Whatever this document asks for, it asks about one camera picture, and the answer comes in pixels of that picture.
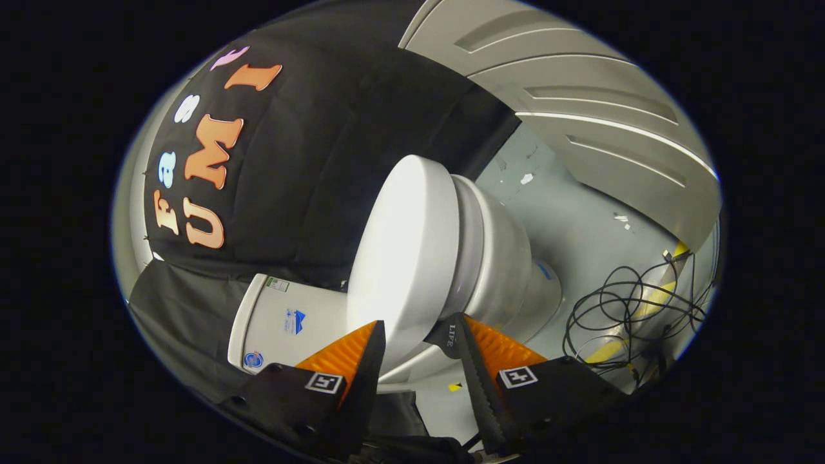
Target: black cable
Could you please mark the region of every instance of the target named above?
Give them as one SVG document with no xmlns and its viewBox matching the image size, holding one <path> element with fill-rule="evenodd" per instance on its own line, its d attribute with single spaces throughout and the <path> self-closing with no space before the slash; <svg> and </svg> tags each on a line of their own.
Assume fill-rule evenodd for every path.
<svg viewBox="0 0 825 464">
<path fill-rule="evenodd" d="M 678 285 L 678 278 L 677 278 L 677 269 L 676 263 L 681 261 L 686 261 L 690 257 L 693 257 L 693 261 L 691 263 L 691 288 L 689 298 L 684 298 L 682 296 L 677 295 L 677 285 Z M 652 284 L 648 284 L 644 282 L 644 278 L 651 272 L 655 271 L 664 266 L 669 266 L 673 271 L 674 276 L 674 284 L 672 290 L 668 290 L 662 288 L 660 286 L 655 286 Z M 584 297 L 580 298 L 574 305 L 573 311 L 571 311 L 570 316 L 568 317 L 567 323 L 565 325 L 564 330 L 564 337 L 562 341 L 562 350 L 563 353 L 567 356 L 570 356 L 571 353 L 576 355 L 578 359 L 582 362 L 587 364 L 589 367 L 599 370 L 598 374 L 604 375 L 607 372 L 613 372 L 615 370 L 630 367 L 631 373 L 636 380 L 636 387 L 639 388 L 640 382 L 643 380 L 644 376 L 647 374 L 649 369 L 650 363 L 648 362 L 647 366 L 645 367 L 642 374 L 639 374 L 638 371 L 632 367 L 632 361 L 639 357 L 641 353 L 634 353 L 634 341 L 636 342 L 648 342 L 648 343 L 655 343 L 660 345 L 664 340 L 675 337 L 681 331 L 683 331 L 688 325 L 693 329 L 694 333 L 698 331 L 696 328 L 695 323 L 704 322 L 705 317 L 707 314 L 702 309 L 702 305 L 705 303 L 705 298 L 709 295 L 710 288 L 713 284 L 713 277 L 711 277 L 710 284 L 705 288 L 705 290 L 698 295 L 695 293 L 695 267 L 696 267 L 696 255 L 695 253 L 684 253 L 678 257 L 671 258 L 665 257 L 664 263 L 656 264 L 649 269 L 645 270 L 641 274 L 636 272 L 635 269 L 629 266 L 619 266 L 614 269 L 610 274 L 608 274 L 607 278 L 605 279 L 604 283 L 601 287 L 596 289 L 595 291 L 585 295 Z M 614 275 L 618 272 L 631 272 L 635 277 L 634 280 L 624 280 L 621 282 L 611 282 L 611 279 Z M 627 296 L 620 295 L 617 291 L 612 291 L 613 288 L 618 286 L 631 286 L 629 290 L 629 294 Z M 647 289 L 652 289 L 655 291 L 660 291 L 667 295 L 667 300 L 663 303 L 659 303 L 656 301 L 649 301 L 642 298 L 644 291 Z M 595 305 L 591 305 L 586 307 L 585 304 L 588 300 L 593 297 L 598 297 L 598 303 Z M 682 303 L 687 306 L 687 308 L 681 308 L 676 306 L 676 304 Z M 610 304 L 618 304 L 620 305 L 619 308 L 622 309 L 622 315 L 616 316 L 611 314 L 610 311 L 607 309 L 607 305 Z M 640 318 L 635 318 L 639 309 L 642 307 L 642 304 L 647 304 L 650 306 L 656 306 L 659 308 L 656 312 L 651 315 L 645 315 Z M 591 327 L 582 322 L 582 318 L 584 318 L 588 313 L 595 309 L 599 309 L 599 311 L 609 320 L 611 323 L 607 325 L 602 325 L 599 327 Z M 644 322 L 646 320 L 650 320 L 656 317 L 662 317 L 662 315 L 666 314 L 668 311 L 676 311 L 681 313 L 681 316 L 678 316 L 676 320 L 670 324 L 665 326 L 665 329 L 662 331 L 662 335 L 656 338 L 651 337 L 644 337 L 634 332 L 634 324 L 639 322 Z M 574 327 L 578 327 L 582 330 L 588 332 L 603 332 L 605 330 L 614 329 L 616 327 L 622 326 L 627 340 L 623 343 L 626 344 L 628 356 L 626 359 L 619 359 L 613 361 L 602 361 L 602 362 L 586 362 L 583 358 L 579 357 L 579 351 L 577 351 L 576 346 L 573 344 L 573 337 L 571 335 L 571 331 Z"/>
<path fill-rule="evenodd" d="M 476 443 L 478 443 L 480 441 L 481 441 L 481 433 L 478 432 L 475 435 L 473 435 L 473 437 L 471 439 L 467 440 L 467 443 L 461 445 L 461 447 L 465 451 L 469 451 L 470 448 L 474 447 L 476 445 Z"/>
</svg>

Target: gray floor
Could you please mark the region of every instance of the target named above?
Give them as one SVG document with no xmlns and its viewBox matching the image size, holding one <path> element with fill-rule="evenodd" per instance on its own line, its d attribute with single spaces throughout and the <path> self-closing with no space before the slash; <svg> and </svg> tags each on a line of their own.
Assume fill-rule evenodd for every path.
<svg viewBox="0 0 825 464">
<path fill-rule="evenodd" d="M 556 155 L 526 126 L 521 125 L 505 143 L 476 182 L 503 202 L 524 224 L 536 258 L 544 259 L 559 276 L 563 299 L 556 315 L 526 346 L 546 358 L 563 355 L 564 327 L 573 305 L 596 290 L 614 268 L 630 266 L 638 272 L 663 262 L 666 250 L 673 253 L 678 240 L 623 203 L 585 187 L 573 179 Z M 695 289 L 704 290 L 715 260 L 716 229 L 696 252 Z M 659 284 L 664 273 L 651 274 L 646 282 Z M 681 273 L 677 294 L 687 296 L 691 264 Z M 646 323 L 663 326 L 678 314 L 662 315 Z M 598 334 L 573 334 L 584 343 Z M 690 328 L 669 343 L 673 357 L 692 339 Z M 595 352 L 610 339 L 598 339 L 582 350 L 582 357 Z M 620 388 L 632 389 L 626 369 L 606 376 Z M 414 390 L 417 405 L 432 436 L 451 436 L 463 442 L 478 428 L 473 419 L 466 388 L 450 391 L 449 385 L 464 381 L 460 364 L 416 383 L 398 384 L 382 391 Z"/>
</svg>

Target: orange letter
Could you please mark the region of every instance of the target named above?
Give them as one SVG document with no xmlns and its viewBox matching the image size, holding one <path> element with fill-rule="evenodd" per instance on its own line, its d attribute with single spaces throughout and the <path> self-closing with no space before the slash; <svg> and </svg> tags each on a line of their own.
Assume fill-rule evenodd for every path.
<svg viewBox="0 0 825 464">
<path fill-rule="evenodd" d="M 212 233 L 207 234 L 203 230 L 198 230 L 192 227 L 192 224 L 186 223 L 186 237 L 190 244 L 201 244 L 211 249 L 219 249 L 224 246 L 224 225 L 220 223 L 220 219 L 212 211 L 202 208 L 198 205 L 193 205 L 189 198 L 183 199 L 183 214 L 186 217 L 200 217 L 201 219 L 209 221 L 212 225 Z"/>
<path fill-rule="evenodd" d="M 168 227 L 177 235 L 177 216 L 175 210 L 169 208 L 169 202 L 161 200 L 160 191 L 154 193 L 155 219 L 158 220 L 158 227 Z"/>
<path fill-rule="evenodd" d="M 248 64 L 241 66 L 232 77 L 226 81 L 224 88 L 230 88 L 233 85 L 253 85 L 255 90 L 259 92 L 266 88 L 270 82 L 281 71 L 280 64 L 276 64 L 271 68 L 250 68 Z"/>
<path fill-rule="evenodd" d="M 195 129 L 195 136 L 204 146 L 201 151 L 189 155 L 186 164 L 183 166 L 183 177 L 190 179 L 192 176 L 206 179 L 214 184 L 218 190 L 224 188 L 226 181 L 226 168 L 210 166 L 229 161 L 229 154 L 220 148 L 218 142 L 231 149 L 238 141 L 238 135 L 243 127 L 243 119 L 235 121 L 218 121 L 209 115 L 204 115 L 200 120 L 198 128 Z"/>
</svg>

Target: toilet seat lid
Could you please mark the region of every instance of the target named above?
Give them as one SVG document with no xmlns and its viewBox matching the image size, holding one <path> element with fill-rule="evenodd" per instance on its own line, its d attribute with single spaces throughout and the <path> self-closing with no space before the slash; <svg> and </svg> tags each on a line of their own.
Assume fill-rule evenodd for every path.
<svg viewBox="0 0 825 464">
<path fill-rule="evenodd" d="M 459 211 L 441 164 L 401 159 L 375 200 L 350 275 L 347 330 L 383 320 L 382 371 L 395 366 L 437 322 L 455 271 Z"/>
</svg>

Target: white toilet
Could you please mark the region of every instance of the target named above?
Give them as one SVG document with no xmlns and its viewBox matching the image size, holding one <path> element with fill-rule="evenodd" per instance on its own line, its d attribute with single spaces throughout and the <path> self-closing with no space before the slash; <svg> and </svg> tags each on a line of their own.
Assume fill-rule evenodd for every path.
<svg viewBox="0 0 825 464">
<path fill-rule="evenodd" d="M 294 366 L 383 320 L 379 384 L 414 381 L 458 362 L 423 342 L 439 319 L 463 311 L 524 342 L 560 301 L 553 269 L 533 260 L 524 227 L 501 202 L 409 155 L 375 200 L 348 293 L 256 275 L 235 315 L 228 360 L 253 374 L 271 362 Z"/>
</svg>

